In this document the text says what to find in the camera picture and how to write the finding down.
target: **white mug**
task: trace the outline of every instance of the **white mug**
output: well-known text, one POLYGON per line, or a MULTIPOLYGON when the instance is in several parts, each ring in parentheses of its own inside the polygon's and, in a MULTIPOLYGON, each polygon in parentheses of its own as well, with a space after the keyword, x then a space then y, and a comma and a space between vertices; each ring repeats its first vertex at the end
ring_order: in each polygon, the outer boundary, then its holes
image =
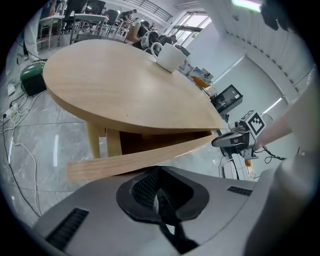
POLYGON ((161 43, 154 42, 151 46, 151 53, 155 57, 156 63, 171 73, 174 72, 187 58, 182 51, 170 43, 165 43, 164 46, 162 46, 161 43), (161 48, 158 57, 154 52, 155 46, 159 46, 161 48))

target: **tiled floor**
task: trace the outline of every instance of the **tiled floor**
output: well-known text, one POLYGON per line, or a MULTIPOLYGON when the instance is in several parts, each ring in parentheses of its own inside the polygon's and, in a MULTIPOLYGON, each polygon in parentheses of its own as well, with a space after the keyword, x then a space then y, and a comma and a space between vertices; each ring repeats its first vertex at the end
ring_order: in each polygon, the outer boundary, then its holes
MULTIPOLYGON (((44 50, 41 58, 49 58, 61 47, 44 50)), ((28 65, 28 61, 21 64, 21 69, 28 65)), ((0 86, 0 113, 9 108, 12 100, 21 95, 18 89, 8 97, 5 84, 0 86)), ((23 107, 28 107, 34 98, 28 98, 23 107)), ((8 121, 4 128, 10 128, 13 123, 8 121)), ((22 193, 35 208, 35 173, 34 161, 22 146, 24 144, 36 159, 36 181, 38 189, 38 205, 41 214, 50 207, 70 195, 72 192, 90 182, 68 182, 66 164, 68 162, 90 160, 90 152, 84 121, 66 112, 43 92, 34 102, 29 114, 14 130, 5 132, 5 144, 10 155, 10 163, 21 187, 22 193)), ((32 212, 20 195, 15 184, 4 151, 4 140, 0 136, 0 181, 1 188, 8 203, 17 217, 32 226, 37 216, 32 212)), ((100 139, 101 155, 106 154, 106 140, 100 139)), ((196 173, 219 176, 218 165, 222 154, 219 148, 207 144, 202 148, 183 155, 174 160, 168 160, 161 165, 175 166, 196 173)))

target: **railing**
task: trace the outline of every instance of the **railing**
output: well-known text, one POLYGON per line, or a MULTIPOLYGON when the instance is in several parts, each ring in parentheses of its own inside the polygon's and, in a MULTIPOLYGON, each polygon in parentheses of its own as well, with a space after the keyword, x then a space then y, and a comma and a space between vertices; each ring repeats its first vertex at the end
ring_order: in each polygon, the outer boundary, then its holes
POLYGON ((164 21, 168 21, 172 15, 165 11, 164 9, 160 8, 158 5, 148 1, 148 0, 124 0, 128 3, 140 6, 143 9, 148 10, 149 12, 157 15, 164 21))

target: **power strip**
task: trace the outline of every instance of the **power strip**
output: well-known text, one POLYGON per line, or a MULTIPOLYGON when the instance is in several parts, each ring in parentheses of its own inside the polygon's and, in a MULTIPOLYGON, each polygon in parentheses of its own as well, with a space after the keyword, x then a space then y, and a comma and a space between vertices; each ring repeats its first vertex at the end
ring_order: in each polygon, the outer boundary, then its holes
POLYGON ((2 116, 4 117, 3 119, 3 123, 5 123, 7 120, 9 120, 10 118, 13 118, 14 115, 17 113, 18 111, 18 104, 14 103, 12 105, 11 108, 9 108, 2 116))

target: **white cable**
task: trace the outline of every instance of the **white cable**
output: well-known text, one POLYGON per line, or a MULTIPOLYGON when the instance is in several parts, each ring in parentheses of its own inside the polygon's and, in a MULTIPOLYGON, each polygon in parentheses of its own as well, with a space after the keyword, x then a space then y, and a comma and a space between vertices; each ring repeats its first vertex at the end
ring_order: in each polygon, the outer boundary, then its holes
POLYGON ((32 155, 32 153, 27 149, 27 147, 21 143, 14 143, 13 137, 14 137, 14 132, 15 129, 13 129, 12 132, 12 145, 14 146, 22 146, 24 147, 24 149, 29 153, 29 155, 32 157, 33 162, 34 162, 34 204, 35 207, 39 213, 40 216, 42 216, 41 211, 39 209, 38 203, 37 203, 37 196, 38 196, 38 186, 37 186, 37 161, 35 159, 35 157, 32 155))
MULTIPOLYGON (((33 99, 32 103, 31 103, 30 107, 26 107, 26 108, 24 108, 22 111, 19 112, 19 113, 23 113, 23 114, 24 114, 24 111, 27 111, 27 112, 26 112, 26 115, 23 116, 23 117, 21 117, 21 118, 15 123, 15 126, 17 126, 23 119, 25 119, 25 117, 26 117, 27 114, 29 113, 30 109, 31 109, 32 106, 34 105, 35 100, 36 100, 43 92, 46 92, 46 91, 47 91, 47 90, 44 90, 44 91, 40 92, 36 97, 34 97, 34 99, 33 99)), ((13 129, 14 129, 14 127, 7 128, 7 129, 4 130, 4 132, 10 131, 10 130, 13 130, 13 129)))
POLYGON ((47 90, 44 90, 42 92, 40 92, 36 97, 34 97, 33 101, 31 102, 30 106, 29 107, 26 107, 24 108, 23 110, 19 111, 19 109, 26 103, 27 101, 27 97, 25 98, 25 101, 19 106, 18 105, 18 108, 17 108, 17 111, 16 111, 16 114, 17 114, 17 118, 15 120, 12 120, 12 117, 10 115, 9 119, 11 122, 13 122, 13 127, 11 128, 7 128, 5 129, 3 132, 1 133, 5 133, 6 131, 9 131, 9 130, 13 130, 12 131, 12 144, 14 146, 23 146, 24 149, 29 153, 29 155, 32 157, 33 159, 33 162, 34 162, 34 203, 35 203, 35 207, 39 213, 39 215, 41 216, 41 211, 39 209, 39 206, 37 204, 37 196, 38 196, 38 186, 37 186, 37 161, 35 159, 35 157, 32 155, 32 153, 27 149, 27 147, 21 143, 14 143, 14 132, 15 132, 15 128, 17 127, 17 125, 28 115, 30 109, 32 108, 32 106, 34 105, 36 99, 43 93, 47 90))
MULTIPOLYGON (((27 96, 25 96, 25 100, 24 100, 24 102, 19 106, 19 103, 17 102, 17 104, 18 104, 18 108, 17 108, 17 110, 19 110, 25 103, 26 103, 26 101, 27 101, 27 96)), ((9 121, 9 118, 4 122, 4 123, 0 123, 0 127, 1 126, 3 126, 6 122, 8 122, 9 121)))

